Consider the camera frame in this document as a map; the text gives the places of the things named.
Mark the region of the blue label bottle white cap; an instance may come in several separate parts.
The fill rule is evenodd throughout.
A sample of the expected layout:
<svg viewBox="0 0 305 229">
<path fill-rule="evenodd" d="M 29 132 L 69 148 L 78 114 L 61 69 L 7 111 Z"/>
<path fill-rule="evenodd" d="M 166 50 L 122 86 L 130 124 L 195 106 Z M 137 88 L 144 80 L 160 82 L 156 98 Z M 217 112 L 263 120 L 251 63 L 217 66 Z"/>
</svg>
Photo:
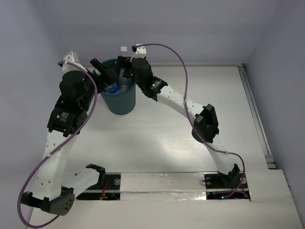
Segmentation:
<svg viewBox="0 0 305 229">
<path fill-rule="evenodd" d="M 105 93 L 115 94 L 115 93 L 118 93 L 118 92 L 119 92 L 119 87 L 118 87 L 117 83 L 113 83 L 113 84 L 107 86 L 107 87 L 104 89 L 104 92 L 105 92 Z"/>
</svg>

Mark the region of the clear crushed bottle white cap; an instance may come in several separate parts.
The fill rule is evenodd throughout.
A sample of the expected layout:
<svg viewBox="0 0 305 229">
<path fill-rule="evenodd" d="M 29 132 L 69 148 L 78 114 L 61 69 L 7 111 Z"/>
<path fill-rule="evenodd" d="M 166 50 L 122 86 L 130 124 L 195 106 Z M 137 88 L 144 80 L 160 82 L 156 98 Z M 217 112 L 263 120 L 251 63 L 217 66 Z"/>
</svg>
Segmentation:
<svg viewBox="0 0 305 229">
<path fill-rule="evenodd" d="M 120 54 L 122 56 L 125 56 L 127 54 L 127 47 L 121 46 L 120 47 Z M 118 85 L 119 85 L 119 90 L 121 90 L 121 88 L 128 89 L 129 83 L 128 83 L 128 79 L 124 77 L 124 68 L 122 68 L 121 71 L 120 71 Z"/>
</svg>

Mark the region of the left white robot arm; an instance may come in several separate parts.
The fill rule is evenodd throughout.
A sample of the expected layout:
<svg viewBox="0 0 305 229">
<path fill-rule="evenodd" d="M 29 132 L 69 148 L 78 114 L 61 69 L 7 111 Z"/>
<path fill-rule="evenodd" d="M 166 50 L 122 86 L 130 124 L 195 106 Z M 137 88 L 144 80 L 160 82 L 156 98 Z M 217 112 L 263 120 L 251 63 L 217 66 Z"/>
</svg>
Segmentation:
<svg viewBox="0 0 305 229">
<path fill-rule="evenodd" d="M 97 60 L 93 62 L 101 72 L 99 76 L 70 54 L 58 63 L 63 71 L 61 94 L 47 124 L 43 159 L 27 178 L 18 196 L 17 213 L 20 218 L 23 217 L 22 205 L 56 217 L 64 216 L 83 191 L 105 186 L 105 168 L 95 164 L 87 165 L 69 182 L 62 180 L 72 146 L 93 114 L 98 93 L 114 81 L 110 68 Z"/>
</svg>

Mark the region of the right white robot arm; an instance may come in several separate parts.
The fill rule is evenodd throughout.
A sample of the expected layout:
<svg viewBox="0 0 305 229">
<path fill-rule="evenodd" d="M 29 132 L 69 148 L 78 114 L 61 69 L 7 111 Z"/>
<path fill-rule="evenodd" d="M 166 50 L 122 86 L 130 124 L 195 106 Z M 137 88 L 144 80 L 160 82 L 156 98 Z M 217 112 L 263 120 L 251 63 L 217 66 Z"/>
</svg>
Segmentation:
<svg viewBox="0 0 305 229">
<path fill-rule="evenodd" d="M 153 75 L 151 65 L 145 58 L 118 56 L 115 71 L 125 70 L 124 76 L 131 78 L 148 98 L 162 103 L 188 119 L 192 126 L 192 136 L 204 144 L 213 158 L 220 183 L 232 188 L 240 174 L 240 168 L 233 161 L 219 136 L 219 123 L 215 108 L 185 99 L 168 83 Z"/>
</svg>

